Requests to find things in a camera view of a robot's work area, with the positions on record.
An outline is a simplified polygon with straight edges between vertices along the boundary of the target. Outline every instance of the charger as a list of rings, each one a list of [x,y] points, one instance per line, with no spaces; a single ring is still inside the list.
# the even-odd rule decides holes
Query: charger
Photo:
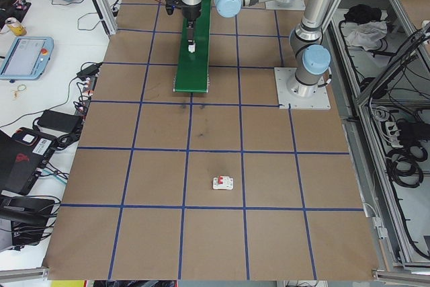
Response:
[[[65,132],[67,134],[76,132],[82,127],[82,116],[64,114],[62,112],[45,110],[40,118],[36,119],[37,126],[52,130]]]
[[[85,67],[80,72],[76,73],[76,76],[80,78],[82,81],[85,80],[86,77],[92,77],[96,75],[99,72],[100,66],[102,66],[103,62],[100,63],[93,63],[89,65],[88,67]]]

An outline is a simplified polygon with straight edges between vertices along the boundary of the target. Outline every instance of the can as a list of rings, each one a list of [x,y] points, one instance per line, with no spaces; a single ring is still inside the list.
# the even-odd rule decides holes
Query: can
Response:
[[[24,36],[27,34],[26,28],[14,17],[7,18],[5,20],[5,25],[7,25],[16,36]]]

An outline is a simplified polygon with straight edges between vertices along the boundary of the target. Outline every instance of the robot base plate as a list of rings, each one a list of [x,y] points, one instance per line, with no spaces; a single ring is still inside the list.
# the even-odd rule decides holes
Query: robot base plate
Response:
[[[287,80],[296,72],[295,68],[275,68],[275,79],[277,89],[277,101],[280,109],[298,109],[298,110],[329,110],[330,101],[325,87],[319,87],[316,93],[307,99],[302,99],[292,95],[287,89]]]

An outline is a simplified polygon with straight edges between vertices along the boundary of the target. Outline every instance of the green conveyor belt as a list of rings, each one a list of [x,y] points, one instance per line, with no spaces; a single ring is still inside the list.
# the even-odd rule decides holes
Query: green conveyor belt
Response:
[[[196,51],[188,51],[187,21],[183,20],[175,92],[208,92],[210,8],[212,0],[202,0],[202,14],[196,21]]]

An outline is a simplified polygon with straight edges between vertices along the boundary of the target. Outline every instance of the touchscreen display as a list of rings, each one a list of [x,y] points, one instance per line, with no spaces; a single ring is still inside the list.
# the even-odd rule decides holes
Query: touchscreen display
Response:
[[[45,39],[21,39],[13,49],[3,75],[31,75]]]

